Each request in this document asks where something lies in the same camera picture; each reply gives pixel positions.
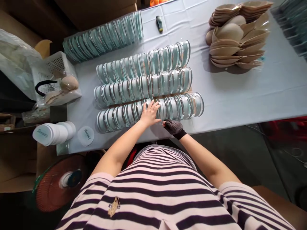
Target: embroidered logo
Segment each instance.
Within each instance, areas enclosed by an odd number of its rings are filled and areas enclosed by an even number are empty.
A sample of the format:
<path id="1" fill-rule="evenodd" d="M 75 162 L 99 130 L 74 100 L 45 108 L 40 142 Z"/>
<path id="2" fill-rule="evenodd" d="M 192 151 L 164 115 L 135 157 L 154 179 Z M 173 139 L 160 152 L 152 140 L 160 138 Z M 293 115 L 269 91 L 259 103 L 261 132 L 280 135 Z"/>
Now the embroidered logo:
<path id="1" fill-rule="evenodd" d="M 119 202 L 118 202 L 118 197 L 116 196 L 115 200 L 113 201 L 113 203 L 109 204 L 108 215 L 110 217 L 112 217 L 115 214 L 116 210 L 120 209 L 120 208 L 121 207 L 120 207 Z"/>

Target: gray floor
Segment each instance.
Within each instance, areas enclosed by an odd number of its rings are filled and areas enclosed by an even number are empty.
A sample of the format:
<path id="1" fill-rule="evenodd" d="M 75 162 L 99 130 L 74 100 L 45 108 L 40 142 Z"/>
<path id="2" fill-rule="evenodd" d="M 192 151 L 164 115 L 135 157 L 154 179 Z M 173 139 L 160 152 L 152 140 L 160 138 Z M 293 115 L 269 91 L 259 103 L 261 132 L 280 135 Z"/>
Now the gray floor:
<path id="1" fill-rule="evenodd" d="M 304 167 L 304 162 L 307 162 L 307 143 L 271 142 L 269 149 L 290 200 L 295 203 L 298 191 L 307 186 L 307 168 Z"/>
<path id="2" fill-rule="evenodd" d="M 256 130 L 240 126 L 192 137 L 226 164 L 244 184 L 263 185 L 289 200 L 264 138 Z M 176 139 L 171 140 L 183 149 Z"/>

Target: person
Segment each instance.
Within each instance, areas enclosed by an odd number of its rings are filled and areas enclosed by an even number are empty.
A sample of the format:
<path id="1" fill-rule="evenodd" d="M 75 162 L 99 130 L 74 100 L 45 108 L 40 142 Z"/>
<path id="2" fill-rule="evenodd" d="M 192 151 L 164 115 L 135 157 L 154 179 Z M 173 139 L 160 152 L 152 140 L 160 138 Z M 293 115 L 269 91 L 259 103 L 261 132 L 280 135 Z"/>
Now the person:
<path id="1" fill-rule="evenodd" d="M 160 105 L 143 106 L 140 120 L 103 155 L 57 229 L 294 229 L 251 187 L 186 134 L 180 122 L 163 126 L 184 152 L 161 145 L 122 165 Z"/>

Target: white plastic basket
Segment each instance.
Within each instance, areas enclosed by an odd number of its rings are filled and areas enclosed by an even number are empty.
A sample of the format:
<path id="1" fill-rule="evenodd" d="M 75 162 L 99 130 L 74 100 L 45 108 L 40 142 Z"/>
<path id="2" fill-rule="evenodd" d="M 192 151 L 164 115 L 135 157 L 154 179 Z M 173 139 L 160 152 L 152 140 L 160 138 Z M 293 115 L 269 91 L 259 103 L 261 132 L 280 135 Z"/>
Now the white plastic basket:
<path id="1" fill-rule="evenodd" d="M 72 75 L 78 80 L 74 66 L 70 63 L 70 61 L 67 60 L 66 54 L 59 51 L 32 67 L 34 87 L 41 81 L 50 80 L 53 76 L 54 69 L 57 69 L 61 73 L 65 71 L 66 75 Z M 59 83 L 52 83 L 51 85 L 59 88 Z M 39 90 L 44 94 L 47 94 L 48 92 L 54 91 L 54 88 L 50 85 L 42 85 L 39 87 Z M 43 97 L 40 96 L 37 92 L 35 92 L 35 96 L 39 105 L 44 103 Z M 81 90 L 78 88 L 77 90 L 71 91 L 68 94 L 62 96 L 51 105 L 63 105 L 81 96 Z"/>

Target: sleeve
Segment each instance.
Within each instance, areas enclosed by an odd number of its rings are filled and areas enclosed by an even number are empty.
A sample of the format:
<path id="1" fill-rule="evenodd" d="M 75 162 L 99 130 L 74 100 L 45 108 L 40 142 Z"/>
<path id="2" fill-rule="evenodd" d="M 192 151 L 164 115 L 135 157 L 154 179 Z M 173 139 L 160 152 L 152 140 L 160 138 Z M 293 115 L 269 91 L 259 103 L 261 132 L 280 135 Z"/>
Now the sleeve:
<path id="1" fill-rule="evenodd" d="M 251 187 L 238 182 L 226 182 L 219 187 L 219 191 L 232 205 L 239 209 L 237 218 L 244 218 L 242 229 L 249 223 L 255 225 L 255 220 L 262 225 L 259 229 L 263 229 L 263 227 L 274 230 L 294 229 L 288 221 Z"/>
<path id="2" fill-rule="evenodd" d="M 113 179 L 104 172 L 90 176 L 56 229 L 83 228 Z"/>

